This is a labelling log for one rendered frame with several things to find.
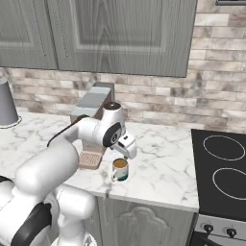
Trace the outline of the grey range hood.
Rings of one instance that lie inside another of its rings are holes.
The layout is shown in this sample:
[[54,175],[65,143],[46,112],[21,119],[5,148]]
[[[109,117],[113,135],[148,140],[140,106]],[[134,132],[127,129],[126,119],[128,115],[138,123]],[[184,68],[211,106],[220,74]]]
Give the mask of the grey range hood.
[[246,6],[246,0],[216,0],[216,6]]

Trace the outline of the black hob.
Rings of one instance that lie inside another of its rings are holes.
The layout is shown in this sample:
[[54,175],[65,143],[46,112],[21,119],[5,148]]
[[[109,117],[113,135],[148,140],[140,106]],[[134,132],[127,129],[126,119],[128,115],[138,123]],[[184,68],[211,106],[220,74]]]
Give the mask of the black hob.
[[199,211],[246,221],[246,135],[192,130],[191,136]]

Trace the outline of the grey cylindrical container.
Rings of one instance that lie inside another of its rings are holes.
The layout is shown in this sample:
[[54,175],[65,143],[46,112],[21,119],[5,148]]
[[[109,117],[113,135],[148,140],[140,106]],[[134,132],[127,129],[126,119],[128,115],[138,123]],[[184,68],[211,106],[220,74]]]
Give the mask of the grey cylindrical container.
[[0,129],[12,128],[21,120],[16,111],[8,79],[0,76]]

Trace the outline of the grey base cupboard door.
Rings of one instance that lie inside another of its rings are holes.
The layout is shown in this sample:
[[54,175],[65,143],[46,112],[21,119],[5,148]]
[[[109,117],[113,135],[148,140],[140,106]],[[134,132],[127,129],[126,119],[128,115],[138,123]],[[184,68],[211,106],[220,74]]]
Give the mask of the grey base cupboard door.
[[98,199],[104,246],[186,246],[195,213]]

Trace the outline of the grey wall cupboard door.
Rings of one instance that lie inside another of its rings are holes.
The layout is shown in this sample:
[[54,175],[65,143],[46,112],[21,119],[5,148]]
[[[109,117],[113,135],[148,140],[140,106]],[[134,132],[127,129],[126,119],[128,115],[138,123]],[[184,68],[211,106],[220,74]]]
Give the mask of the grey wall cupboard door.
[[0,66],[58,68],[47,0],[0,0]]
[[184,77],[198,0],[47,0],[60,70]]

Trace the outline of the white and green coffee mug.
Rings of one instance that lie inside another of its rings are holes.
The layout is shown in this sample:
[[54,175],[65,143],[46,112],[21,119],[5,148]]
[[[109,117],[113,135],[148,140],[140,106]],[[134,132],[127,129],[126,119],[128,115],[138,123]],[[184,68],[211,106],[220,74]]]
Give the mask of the white and green coffee mug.
[[125,159],[116,159],[112,163],[111,178],[114,182],[122,182],[128,178],[129,164]]

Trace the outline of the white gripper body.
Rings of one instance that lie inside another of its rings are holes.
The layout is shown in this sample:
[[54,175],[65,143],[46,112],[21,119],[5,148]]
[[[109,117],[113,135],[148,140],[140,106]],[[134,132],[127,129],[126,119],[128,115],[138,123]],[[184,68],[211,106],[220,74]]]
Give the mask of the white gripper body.
[[131,160],[136,156],[137,152],[135,141],[118,140],[112,146],[112,149],[118,151],[124,158]]

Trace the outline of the grey and brown coffee machine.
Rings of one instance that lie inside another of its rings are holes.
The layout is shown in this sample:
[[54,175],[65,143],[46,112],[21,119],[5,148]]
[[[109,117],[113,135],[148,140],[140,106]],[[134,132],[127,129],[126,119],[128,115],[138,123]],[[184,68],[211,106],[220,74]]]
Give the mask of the grey and brown coffee machine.
[[[113,100],[114,84],[97,82],[70,112],[70,120],[74,122],[78,116],[83,114],[96,119],[102,119],[103,106]],[[82,141],[82,147],[79,167],[84,169],[98,169],[106,148],[84,140]]]

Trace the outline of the silver oven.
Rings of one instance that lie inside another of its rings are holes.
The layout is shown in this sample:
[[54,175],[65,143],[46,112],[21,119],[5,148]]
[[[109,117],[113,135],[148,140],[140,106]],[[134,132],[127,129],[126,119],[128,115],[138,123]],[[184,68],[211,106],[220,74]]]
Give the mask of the silver oven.
[[[210,234],[206,224],[213,226]],[[227,235],[228,228],[236,230],[234,238]],[[199,214],[189,246],[246,246],[246,222]]]

